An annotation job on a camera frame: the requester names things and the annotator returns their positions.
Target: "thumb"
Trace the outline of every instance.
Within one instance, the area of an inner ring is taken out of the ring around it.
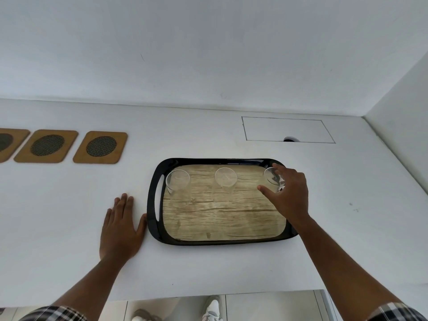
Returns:
[[[262,193],[267,199],[269,199],[269,201],[273,204],[274,200],[275,200],[275,193],[270,190],[269,188],[262,186],[262,185],[258,185],[257,189],[260,191],[260,193]]]
[[[138,228],[136,230],[136,233],[141,238],[144,237],[144,233],[146,232],[147,227],[147,214],[143,214],[140,218],[140,223],[138,224]]]

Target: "shoe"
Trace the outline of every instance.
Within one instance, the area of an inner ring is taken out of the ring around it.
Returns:
[[[162,321],[162,319],[146,310],[138,309],[132,315],[132,321]]]
[[[202,321],[223,321],[221,302],[218,296],[210,296],[205,303]]]

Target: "black tray rim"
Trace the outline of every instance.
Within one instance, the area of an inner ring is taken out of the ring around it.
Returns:
[[[250,240],[220,240],[220,241],[184,241],[177,240],[171,237],[163,224],[163,194],[165,193],[165,179],[169,172],[176,167],[187,166],[191,164],[210,164],[210,165],[251,165],[269,168],[273,163],[283,165],[281,162],[274,159],[190,159],[190,158],[169,158],[163,160],[156,167],[147,197],[147,226],[152,236],[159,242],[172,244],[176,246],[212,246],[222,244],[243,244],[243,243],[260,243],[285,240],[298,235],[297,231],[287,220],[284,231],[276,236],[266,239],[250,239]],[[156,212],[154,207],[154,197],[158,188],[159,179],[164,176],[162,185],[162,194],[159,205],[159,221],[156,220]]]

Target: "tiled floor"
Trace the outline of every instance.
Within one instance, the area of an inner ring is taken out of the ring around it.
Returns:
[[[224,321],[329,321],[320,297],[317,291],[220,295]],[[146,309],[164,321],[200,321],[207,298],[193,296],[108,302],[100,321],[131,321],[137,309]],[[35,308],[6,308],[0,315],[0,321],[19,321]]]

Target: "black mesh circle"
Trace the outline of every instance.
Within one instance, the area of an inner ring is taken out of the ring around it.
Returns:
[[[66,140],[61,135],[46,135],[31,145],[31,153],[36,156],[50,155],[58,151]]]
[[[13,143],[13,136],[0,133],[0,152],[6,150]]]
[[[111,136],[100,136],[91,140],[86,146],[86,152],[90,156],[106,156],[113,152],[117,146],[117,142]]]

